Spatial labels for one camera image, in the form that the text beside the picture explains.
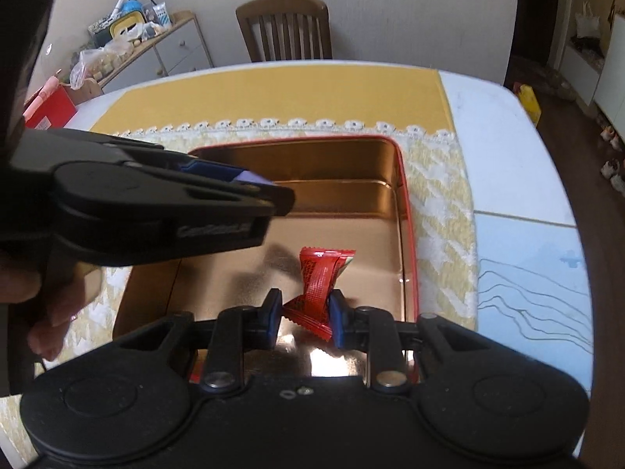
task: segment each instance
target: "shoe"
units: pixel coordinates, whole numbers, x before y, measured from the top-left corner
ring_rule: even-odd
[[[603,139],[605,142],[613,140],[614,136],[615,134],[612,125],[604,127],[604,129],[601,131],[601,139]]]
[[[621,164],[616,159],[611,159],[601,167],[601,174],[606,180],[609,180],[615,174],[621,172]]]
[[[616,151],[621,151],[621,140],[619,139],[619,136],[615,135],[610,141],[610,144]]]
[[[625,195],[625,180],[621,178],[620,174],[615,174],[610,178],[610,183],[614,187],[614,190],[620,192],[621,195]]]

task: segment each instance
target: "white table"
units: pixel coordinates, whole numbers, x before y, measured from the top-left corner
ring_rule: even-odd
[[[276,65],[215,68],[135,87]],[[588,279],[575,219],[551,158],[508,90],[449,72],[441,77],[473,193],[480,260],[478,331],[567,371],[590,390]],[[125,91],[81,104],[67,126],[89,130]]]

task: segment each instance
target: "lace trim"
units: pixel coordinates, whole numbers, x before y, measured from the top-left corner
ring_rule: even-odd
[[[137,129],[135,131],[127,130],[113,134],[119,137],[144,137],[151,134],[161,134],[170,132],[223,132],[223,131],[341,131],[354,132],[355,134],[382,134],[382,135],[403,135],[417,139],[434,140],[438,142],[452,142],[455,134],[446,129],[441,129],[433,134],[428,134],[425,129],[418,125],[408,125],[405,129],[396,129],[395,125],[387,122],[377,122],[373,128],[365,127],[364,123],[359,120],[347,120],[343,125],[335,123],[333,120],[322,118],[309,124],[304,118],[293,118],[287,124],[281,124],[277,118],[262,118],[255,122],[250,118],[242,118],[236,120],[234,124],[230,120],[220,120],[211,125],[207,121],[198,122],[194,125],[190,123],[182,123],[177,127],[173,125],[165,125],[162,128],[149,127],[147,129]]]

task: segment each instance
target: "dresser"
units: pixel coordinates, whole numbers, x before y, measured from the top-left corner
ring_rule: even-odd
[[[130,58],[98,82],[102,92],[213,67],[195,14],[183,10],[172,18],[171,30],[137,46]]]

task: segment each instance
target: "hand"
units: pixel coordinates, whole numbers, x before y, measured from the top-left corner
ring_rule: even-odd
[[[41,289],[41,276],[5,255],[0,255],[0,303],[22,303]],[[70,322],[87,305],[84,278],[75,279],[45,298],[46,317],[28,334],[30,350],[45,360],[54,360],[63,349]]]

